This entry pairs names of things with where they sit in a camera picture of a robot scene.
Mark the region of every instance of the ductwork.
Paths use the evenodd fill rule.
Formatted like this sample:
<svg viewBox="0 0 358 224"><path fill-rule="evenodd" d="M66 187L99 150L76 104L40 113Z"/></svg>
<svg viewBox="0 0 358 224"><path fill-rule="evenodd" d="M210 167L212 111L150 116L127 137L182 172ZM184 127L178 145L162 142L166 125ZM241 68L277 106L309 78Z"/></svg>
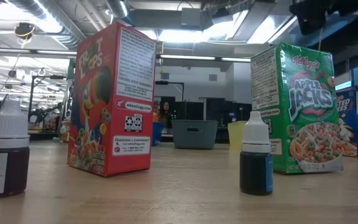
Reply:
<svg viewBox="0 0 358 224"><path fill-rule="evenodd" d="M129 4L126 0L106 0L111 14L118 19L122 19L129 14Z"/></svg>
<svg viewBox="0 0 358 224"><path fill-rule="evenodd" d="M28 12L42 21L51 20L51 24L58 23L62 27L59 32L62 36L53 37L68 50L76 50L77 45L86 39L74 22L51 0L7 0L21 9Z"/></svg>

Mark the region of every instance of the apple jacks cereal box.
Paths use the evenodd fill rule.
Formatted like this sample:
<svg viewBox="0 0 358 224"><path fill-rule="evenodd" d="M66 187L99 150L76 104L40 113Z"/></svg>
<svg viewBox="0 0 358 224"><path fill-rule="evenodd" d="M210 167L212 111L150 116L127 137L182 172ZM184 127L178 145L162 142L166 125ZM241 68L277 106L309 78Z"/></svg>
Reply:
<svg viewBox="0 0 358 224"><path fill-rule="evenodd" d="M332 55L284 43L251 58L252 109L268 124L273 169L342 170Z"/></svg>
<svg viewBox="0 0 358 224"><path fill-rule="evenodd" d="M150 168L155 46L120 23L78 46L70 166L103 176Z"/></svg>
<svg viewBox="0 0 358 224"><path fill-rule="evenodd" d="M336 96L343 155L358 157L358 87L340 90Z"/></svg>

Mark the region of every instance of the ceiling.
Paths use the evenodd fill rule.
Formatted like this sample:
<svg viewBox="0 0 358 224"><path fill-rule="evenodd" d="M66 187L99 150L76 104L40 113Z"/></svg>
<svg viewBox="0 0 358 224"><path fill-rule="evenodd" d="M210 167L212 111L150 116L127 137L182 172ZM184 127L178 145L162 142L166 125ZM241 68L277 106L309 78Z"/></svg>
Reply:
<svg viewBox="0 0 358 224"><path fill-rule="evenodd" d="M108 26L111 20L105 0L37 1L42 4L52 4L51 7L46 7L47 9L53 9L51 11L52 17L60 19L58 21L65 22L65 25L69 24L63 26L63 28L69 27L70 31L76 32L76 34L82 36L81 38L93 35L100 28ZM83 8L81 7L81 2L84 5L90 2L92 7ZM319 40L319 31L308 36L301 35L296 18L289 11L290 0L128 0L127 3L130 8L129 16L122 20L119 18L114 18L114 20L134 26L151 38L164 40L164 54L249 58L268 48L270 44L276 44L279 41L302 46L313 46ZM222 7L227 8L232 21L220 23L220 26L213 26L213 15ZM199 14L200 22L197 23L197 26L183 25L186 17L182 18L182 14L189 12L191 8L197 9L195 11ZM331 15L328 17L327 26L323 30L322 39L348 25L357 16L358 14L351 14L347 17L341 17L338 14ZM64 45L62 41L58 41L62 36L56 33L62 29L62 26L51 30L50 28L53 28L53 26L46 27L45 24L42 24L44 21L30 13L23 12L23 10L12 4L0 4L0 47L13 49L22 47L22 40L18 40L13 31L19 22L28 22L37 26L31 42L25 45L26 49L73 50ZM184 30L184 33L169 34L171 30L176 32ZM45 70L50 74L65 74L68 59L67 57L58 58L60 59L41 58L39 55L31 55L31 57L22 55L17 61L16 69L20 71L18 74L24 75L17 76L18 78L10 78L8 83L20 82L28 84L31 81L29 75L37 74L40 70ZM13 54L0 54L0 89L4 86L1 83L7 80L7 73L14 66L15 61L16 57ZM230 65L231 63L229 62L167 59L163 61L164 67L219 67L223 72ZM55 94L56 97L62 97L60 94L63 93L64 85L62 84L64 84L64 81L45 79L43 82L40 82L40 85L35 89L36 92L45 93L46 95ZM46 86L42 86L42 84L46 84L45 82L48 85L60 86L55 88L56 90L48 90ZM12 87L11 90L2 88L1 91L29 92L28 86L25 85L12 85ZM22 103L24 106L26 106L26 101L28 100L24 100Z"/></svg>

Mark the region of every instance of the table surface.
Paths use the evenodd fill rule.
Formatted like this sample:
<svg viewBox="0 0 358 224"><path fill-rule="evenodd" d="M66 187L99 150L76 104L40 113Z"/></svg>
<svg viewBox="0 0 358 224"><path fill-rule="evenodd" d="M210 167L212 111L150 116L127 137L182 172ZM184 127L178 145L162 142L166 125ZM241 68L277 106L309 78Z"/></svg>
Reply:
<svg viewBox="0 0 358 224"><path fill-rule="evenodd" d="M32 142L27 190L0 223L358 223L358 158L325 174L274 174L269 196L239 189L239 152L152 149L152 168L100 177L66 165L67 145Z"/></svg>

